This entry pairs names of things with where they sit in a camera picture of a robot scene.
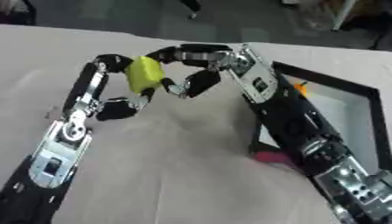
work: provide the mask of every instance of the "pink object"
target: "pink object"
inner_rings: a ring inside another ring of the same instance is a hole
[[[291,160],[281,152],[261,151],[255,154],[255,160],[269,164],[285,164],[295,167]]]

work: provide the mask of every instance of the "black frame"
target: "black frame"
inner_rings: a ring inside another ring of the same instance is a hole
[[[370,115],[373,124],[378,165],[380,169],[392,171],[392,156],[389,145],[388,131],[385,124],[384,114],[382,112],[382,100],[380,98],[380,92],[378,89],[335,78],[326,74],[305,70],[296,66],[287,65],[281,62],[274,61],[272,67],[280,74],[286,74],[295,78],[315,82],[331,88],[337,88],[345,92],[368,98],[370,103]],[[281,149],[278,149],[269,144],[258,142],[261,125],[262,124],[260,122],[256,123],[256,131],[252,143],[249,146],[249,151],[256,153],[260,148],[263,148],[264,151],[281,151]]]

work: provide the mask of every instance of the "person's leg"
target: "person's leg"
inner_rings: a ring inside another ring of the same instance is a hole
[[[201,9],[201,5],[197,0],[179,0],[179,1],[192,11],[192,14],[189,16],[190,19],[194,19],[197,17],[197,13]]]

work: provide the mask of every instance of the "robotic finger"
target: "robotic finger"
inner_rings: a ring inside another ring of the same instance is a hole
[[[102,109],[99,97],[109,72],[131,63],[101,55],[87,63],[74,83],[62,117],[49,127],[38,148],[13,172],[0,192],[0,223],[49,224],[74,180],[78,163],[92,141],[85,121]]]

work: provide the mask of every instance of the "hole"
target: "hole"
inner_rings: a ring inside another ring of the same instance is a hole
[[[52,176],[56,175],[57,170],[61,167],[62,161],[52,157],[47,163],[44,172],[51,174]]]

